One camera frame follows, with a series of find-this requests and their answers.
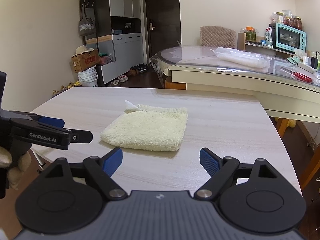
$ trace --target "folded yellow towel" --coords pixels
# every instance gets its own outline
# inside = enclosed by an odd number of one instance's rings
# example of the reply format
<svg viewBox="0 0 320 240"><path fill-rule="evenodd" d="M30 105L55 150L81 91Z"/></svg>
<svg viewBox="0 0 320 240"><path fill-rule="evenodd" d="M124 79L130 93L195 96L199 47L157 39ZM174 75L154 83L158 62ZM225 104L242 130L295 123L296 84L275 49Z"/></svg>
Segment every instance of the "folded yellow towel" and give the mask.
<svg viewBox="0 0 320 240"><path fill-rule="evenodd" d="M149 151L176 151L187 125L186 108L133 105L102 133L101 140L123 148Z"/></svg>

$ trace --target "gloved hand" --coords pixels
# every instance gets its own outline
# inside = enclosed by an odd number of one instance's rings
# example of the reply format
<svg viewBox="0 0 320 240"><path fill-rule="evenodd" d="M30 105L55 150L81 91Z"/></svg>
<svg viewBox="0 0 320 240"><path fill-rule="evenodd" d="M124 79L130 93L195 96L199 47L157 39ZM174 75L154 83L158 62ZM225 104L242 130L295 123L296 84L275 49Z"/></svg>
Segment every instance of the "gloved hand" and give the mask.
<svg viewBox="0 0 320 240"><path fill-rule="evenodd" d="M12 156L9 151L0 146L0 168L7 168L12 163ZM7 172L9 185L11 188L18 190L18 184L23 176L23 173L31 164L31 156L29 152L21 156L18 160L18 166L12 167Z"/></svg>

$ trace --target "gray bag hanging on hook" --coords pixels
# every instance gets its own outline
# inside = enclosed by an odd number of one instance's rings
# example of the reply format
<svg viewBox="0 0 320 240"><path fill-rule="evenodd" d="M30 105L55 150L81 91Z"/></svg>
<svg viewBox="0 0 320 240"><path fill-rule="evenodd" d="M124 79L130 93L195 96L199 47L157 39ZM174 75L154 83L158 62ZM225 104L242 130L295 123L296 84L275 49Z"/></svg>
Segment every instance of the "gray bag hanging on hook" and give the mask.
<svg viewBox="0 0 320 240"><path fill-rule="evenodd" d="M94 22L91 18L87 18L85 4L82 5L80 22L79 22L79 30L81 36L87 36L95 33Z"/></svg>

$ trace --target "bucket handle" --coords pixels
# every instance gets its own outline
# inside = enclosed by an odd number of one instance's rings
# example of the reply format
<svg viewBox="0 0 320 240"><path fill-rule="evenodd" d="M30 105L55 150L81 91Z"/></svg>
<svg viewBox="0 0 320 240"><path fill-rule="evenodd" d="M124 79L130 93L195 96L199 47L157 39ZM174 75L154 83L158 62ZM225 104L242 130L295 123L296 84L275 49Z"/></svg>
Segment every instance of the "bucket handle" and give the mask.
<svg viewBox="0 0 320 240"><path fill-rule="evenodd" d="M89 82L83 80L80 76L78 76L78 79L79 79L80 82L82 81L82 82L89 83ZM95 80L92 80L91 82L96 81L97 79L98 79L98 74L96 73L96 79L95 79Z"/></svg>

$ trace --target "black charger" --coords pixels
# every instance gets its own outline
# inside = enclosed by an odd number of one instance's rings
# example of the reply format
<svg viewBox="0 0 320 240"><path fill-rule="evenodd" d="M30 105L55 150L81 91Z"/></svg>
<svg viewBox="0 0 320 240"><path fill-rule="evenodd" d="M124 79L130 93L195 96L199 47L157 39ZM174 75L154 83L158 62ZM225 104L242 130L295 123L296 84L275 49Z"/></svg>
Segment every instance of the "black charger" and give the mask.
<svg viewBox="0 0 320 240"><path fill-rule="evenodd" d="M318 59L317 53L320 55L320 53L317 51L317 52L316 52L316 57L311 57L310 67L312 67L312 68L314 68L314 69L318 69L319 59Z"/></svg>

